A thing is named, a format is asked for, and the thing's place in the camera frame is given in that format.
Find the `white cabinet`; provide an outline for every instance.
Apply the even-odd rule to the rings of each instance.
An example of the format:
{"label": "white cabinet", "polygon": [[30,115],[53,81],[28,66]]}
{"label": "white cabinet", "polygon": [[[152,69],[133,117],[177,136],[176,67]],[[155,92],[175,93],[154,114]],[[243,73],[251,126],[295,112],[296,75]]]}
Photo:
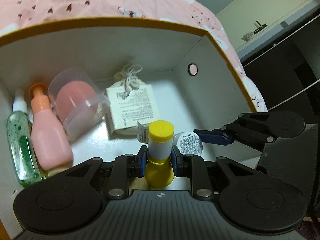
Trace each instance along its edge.
{"label": "white cabinet", "polygon": [[[235,50],[240,51],[313,0],[234,0],[217,14]],[[249,42],[244,34],[257,29],[259,21],[267,27]]]}

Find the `screw head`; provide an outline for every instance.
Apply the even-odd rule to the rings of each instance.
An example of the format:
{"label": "screw head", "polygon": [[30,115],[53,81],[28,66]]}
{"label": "screw head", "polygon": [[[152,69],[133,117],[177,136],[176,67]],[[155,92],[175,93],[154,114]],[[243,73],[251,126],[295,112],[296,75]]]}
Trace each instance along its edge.
{"label": "screw head", "polygon": [[274,138],[272,137],[272,136],[269,136],[268,138],[267,138],[267,142],[274,142]]}
{"label": "screw head", "polygon": [[121,197],[124,194],[124,191],[120,188],[113,188],[109,190],[109,195],[113,197]]}
{"label": "screw head", "polygon": [[196,191],[196,194],[200,197],[210,197],[212,194],[212,191],[206,188],[201,188]]}

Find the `clear plastic container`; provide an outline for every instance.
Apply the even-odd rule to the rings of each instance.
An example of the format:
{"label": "clear plastic container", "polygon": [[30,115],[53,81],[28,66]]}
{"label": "clear plastic container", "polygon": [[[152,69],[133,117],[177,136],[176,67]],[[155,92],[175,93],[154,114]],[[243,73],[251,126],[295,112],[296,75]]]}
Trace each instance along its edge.
{"label": "clear plastic container", "polygon": [[108,98],[80,68],[69,68],[58,74],[48,87],[48,95],[71,137],[101,121],[110,106]]}

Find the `pink bedsheet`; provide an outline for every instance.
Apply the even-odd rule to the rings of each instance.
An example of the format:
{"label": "pink bedsheet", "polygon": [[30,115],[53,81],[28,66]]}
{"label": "pink bedsheet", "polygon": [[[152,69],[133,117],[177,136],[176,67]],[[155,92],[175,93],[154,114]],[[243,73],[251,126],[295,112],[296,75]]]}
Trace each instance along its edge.
{"label": "pink bedsheet", "polygon": [[203,28],[226,53],[257,111],[267,111],[262,95],[246,76],[220,21],[195,0],[0,0],[0,4],[0,36],[43,22],[96,16],[151,18]]}

